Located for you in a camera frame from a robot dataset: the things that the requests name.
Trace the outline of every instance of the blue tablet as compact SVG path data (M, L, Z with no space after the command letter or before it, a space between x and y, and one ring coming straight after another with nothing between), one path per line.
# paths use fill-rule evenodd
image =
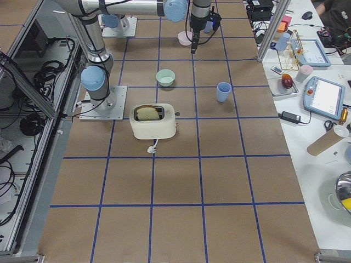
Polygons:
M291 40L292 51L301 65L310 65L311 67L329 67L331 65L328 56L317 39L301 39L301 43L303 53L298 55L297 52L301 49L301 45L296 39Z
M307 83L303 106L306 110L332 118L340 119L345 87L326 79L313 77Z

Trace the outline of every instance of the blue joint cap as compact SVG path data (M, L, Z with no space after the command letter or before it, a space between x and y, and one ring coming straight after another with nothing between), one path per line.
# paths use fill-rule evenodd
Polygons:
M81 79L84 87L94 92L99 90L105 83L105 72L100 67L89 66L82 71Z
M164 11L165 16L172 22L180 22L186 16L188 2L186 0L167 0Z
M120 18L116 15L102 15L101 21L109 28L116 28L120 23Z

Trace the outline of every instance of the black scissors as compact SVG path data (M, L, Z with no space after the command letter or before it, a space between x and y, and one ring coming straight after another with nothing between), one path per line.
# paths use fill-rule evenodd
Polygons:
M332 121L325 121L324 122L324 128L329 132L334 126L336 125L335 122Z

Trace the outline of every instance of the computer mouse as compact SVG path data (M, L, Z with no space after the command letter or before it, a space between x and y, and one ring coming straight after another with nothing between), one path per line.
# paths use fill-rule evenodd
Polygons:
M312 18L312 12L311 11L307 11L306 13L304 13L301 16L301 18L304 19L304 20L310 20Z

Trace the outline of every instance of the person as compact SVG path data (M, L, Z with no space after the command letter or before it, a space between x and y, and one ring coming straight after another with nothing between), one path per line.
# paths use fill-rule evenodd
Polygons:
M333 35L349 33L351 36L351 0L324 0L316 11Z

